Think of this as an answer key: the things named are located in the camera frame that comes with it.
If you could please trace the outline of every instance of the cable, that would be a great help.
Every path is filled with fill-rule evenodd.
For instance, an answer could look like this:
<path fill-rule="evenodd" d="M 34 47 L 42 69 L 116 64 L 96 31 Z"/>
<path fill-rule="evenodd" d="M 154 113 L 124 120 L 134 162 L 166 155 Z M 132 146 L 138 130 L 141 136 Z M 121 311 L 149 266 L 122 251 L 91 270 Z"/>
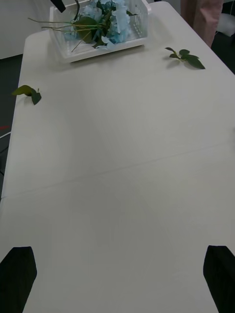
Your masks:
<path fill-rule="evenodd" d="M 232 14 L 233 6 L 234 6 L 234 1 L 233 1 L 232 5 L 231 5 L 230 15 Z"/>
<path fill-rule="evenodd" d="M 4 135 L 2 135 L 2 136 L 0 137 L 0 139 L 2 139 L 3 137 L 5 137 L 5 136 L 7 136 L 7 135 L 10 135 L 10 134 L 11 134 L 11 132 L 8 132 L 8 133 L 4 134 Z"/>

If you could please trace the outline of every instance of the person's leg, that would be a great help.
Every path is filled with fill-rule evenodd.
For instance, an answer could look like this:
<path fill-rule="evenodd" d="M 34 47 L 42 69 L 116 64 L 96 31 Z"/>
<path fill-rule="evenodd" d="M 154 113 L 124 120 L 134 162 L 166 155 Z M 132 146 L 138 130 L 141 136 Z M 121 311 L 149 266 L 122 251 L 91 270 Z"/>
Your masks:
<path fill-rule="evenodd" d="M 198 0 L 193 29 L 208 46 L 214 40 L 222 7 L 223 0 Z"/>

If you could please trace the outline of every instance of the flower arrangement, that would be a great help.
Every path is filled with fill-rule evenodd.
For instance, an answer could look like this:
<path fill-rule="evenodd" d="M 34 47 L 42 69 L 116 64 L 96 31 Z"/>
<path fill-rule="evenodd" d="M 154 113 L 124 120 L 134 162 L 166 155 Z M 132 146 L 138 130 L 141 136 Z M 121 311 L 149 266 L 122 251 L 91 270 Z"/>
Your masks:
<path fill-rule="evenodd" d="M 136 14 L 128 11 L 125 0 L 92 0 L 82 12 L 77 0 L 76 3 L 77 13 L 72 21 L 61 22 L 60 27 L 43 27 L 63 32 L 66 40 L 80 39 L 72 52 L 82 41 L 99 49 L 112 49 L 115 44 L 127 41 L 130 18 Z"/>

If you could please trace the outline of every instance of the gray floor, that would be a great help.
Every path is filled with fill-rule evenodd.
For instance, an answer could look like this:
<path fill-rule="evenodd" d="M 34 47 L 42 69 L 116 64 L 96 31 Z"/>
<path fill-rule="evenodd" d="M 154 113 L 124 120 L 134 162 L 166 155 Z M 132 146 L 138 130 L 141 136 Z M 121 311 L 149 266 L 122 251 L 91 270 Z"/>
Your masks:
<path fill-rule="evenodd" d="M 21 71 L 22 55 L 0 60 L 0 137 L 11 131 L 16 97 L 11 95 L 18 86 Z M 4 173 L 7 157 L 7 147 L 10 136 L 0 139 L 0 171 Z M 0 173 L 0 193 L 3 175 Z"/>

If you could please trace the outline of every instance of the white plastic basket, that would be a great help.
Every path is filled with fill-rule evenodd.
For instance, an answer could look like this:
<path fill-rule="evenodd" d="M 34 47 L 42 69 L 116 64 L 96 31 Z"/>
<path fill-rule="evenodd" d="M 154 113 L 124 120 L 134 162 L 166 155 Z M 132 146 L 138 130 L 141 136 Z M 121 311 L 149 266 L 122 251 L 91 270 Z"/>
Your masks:
<path fill-rule="evenodd" d="M 84 6 L 90 4 L 90 0 L 79 2 L 80 11 Z M 94 49 L 91 44 L 81 42 L 81 44 L 72 52 L 74 47 L 78 44 L 79 40 L 66 41 L 64 34 L 59 31 L 50 29 L 50 36 L 55 49 L 58 52 L 60 60 L 64 63 L 70 63 L 82 59 L 91 58 L 97 55 L 110 53 L 118 50 L 132 48 L 138 45 L 144 45 L 147 39 L 148 32 L 148 14 L 151 8 L 146 0 L 125 0 L 129 11 L 133 14 L 130 19 L 131 35 L 128 40 L 121 44 L 116 44 L 112 50 Z M 70 21 L 71 17 L 75 16 L 77 10 L 76 3 L 66 6 L 66 10 L 60 13 L 55 7 L 50 8 L 50 21 L 51 22 L 64 22 Z M 53 24 L 54 27 L 62 26 L 62 24 Z"/>

